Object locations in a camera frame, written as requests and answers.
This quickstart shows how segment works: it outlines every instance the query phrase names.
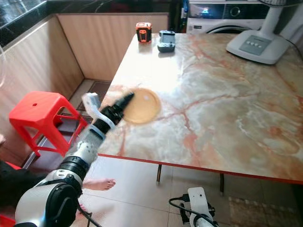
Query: tile floor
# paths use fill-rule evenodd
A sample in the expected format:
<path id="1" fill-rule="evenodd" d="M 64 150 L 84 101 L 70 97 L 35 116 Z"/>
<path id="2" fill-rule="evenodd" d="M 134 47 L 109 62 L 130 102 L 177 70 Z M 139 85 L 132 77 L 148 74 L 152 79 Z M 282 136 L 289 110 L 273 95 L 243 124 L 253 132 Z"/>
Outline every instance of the tile floor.
<path id="1" fill-rule="evenodd" d="M 93 82 L 84 80 L 71 98 L 75 108 Z M 215 207 L 214 219 L 220 227 L 230 226 L 229 196 L 297 209 L 290 184 L 225 175 L 225 195 L 222 197 L 218 173 L 163 166 L 161 183 L 157 185 L 157 168 L 156 164 L 98 157 L 87 177 L 115 178 L 117 184 L 103 192 L 84 189 L 80 201 L 103 227 L 182 227 L 178 209 L 170 206 L 168 200 L 198 186 L 204 188 L 209 203 Z M 84 217 L 77 217 L 72 226 L 86 224 Z"/>

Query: person's leg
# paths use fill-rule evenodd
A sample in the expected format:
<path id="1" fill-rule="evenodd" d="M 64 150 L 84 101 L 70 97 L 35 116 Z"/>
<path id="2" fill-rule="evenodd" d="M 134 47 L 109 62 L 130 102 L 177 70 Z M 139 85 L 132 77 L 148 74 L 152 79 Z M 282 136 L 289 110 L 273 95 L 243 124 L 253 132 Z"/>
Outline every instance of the person's leg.
<path id="1" fill-rule="evenodd" d="M 21 196 L 46 177 L 28 170 L 15 170 L 0 160 L 0 207 L 16 207 Z"/>
<path id="2" fill-rule="evenodd" d="M 114 187 L 116 184 L 115 179 L 84 179 L 83 187 L 91 190 L 106 191 Z"/>

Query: orange laser level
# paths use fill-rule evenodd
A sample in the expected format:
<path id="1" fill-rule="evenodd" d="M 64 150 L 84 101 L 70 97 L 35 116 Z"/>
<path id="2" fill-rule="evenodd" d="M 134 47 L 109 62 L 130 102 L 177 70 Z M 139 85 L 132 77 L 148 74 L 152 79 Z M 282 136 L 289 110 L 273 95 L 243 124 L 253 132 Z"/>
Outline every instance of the orange laser level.
<path id="1" fill-rule="evenodd" d="M 138 42 L 142 44 L 149 44 L 152 41 L 152 24 L 151 23 L 137 23 L 136 31 Z"/>

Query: bare foot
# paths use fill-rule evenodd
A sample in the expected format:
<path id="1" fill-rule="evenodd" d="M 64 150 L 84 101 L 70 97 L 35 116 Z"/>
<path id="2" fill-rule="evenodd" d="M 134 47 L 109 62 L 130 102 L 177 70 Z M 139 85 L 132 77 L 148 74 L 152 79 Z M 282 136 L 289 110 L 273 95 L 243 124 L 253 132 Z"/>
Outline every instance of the bare foot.
<path id="1" fill-rule="evenodd" d="M 82 210 L 86 211 L 85 206 L 83 206 L 82 204 L 80 204 L 80 207 L 82 208 Z M 83 215 L 79 210 L 77 210 L 76 212 L 76 218 L 80 217 L 81 215 Z"/>
<path id="2" fill-rule="evenodd" d="M 106 191 L 114 187 L 116 184 L 115 179 L 104 178 L 104 179 L 88 179 L 84 180 L 83 187 L 91 190 Z"/>

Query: washing machine door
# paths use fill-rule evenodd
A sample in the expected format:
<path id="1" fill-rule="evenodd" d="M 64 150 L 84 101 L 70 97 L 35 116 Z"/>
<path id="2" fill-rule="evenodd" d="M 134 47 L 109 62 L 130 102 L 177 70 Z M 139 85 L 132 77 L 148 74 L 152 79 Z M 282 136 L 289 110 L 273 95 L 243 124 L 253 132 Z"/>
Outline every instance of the washing machine door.
<path id="1" fill-rule="evenodd" d="M 246 30 L 250 30 L 250 29 L 240 26 L 221 26 L 221 27 L 216 27 L 207 33 L 239 34 Z"/>

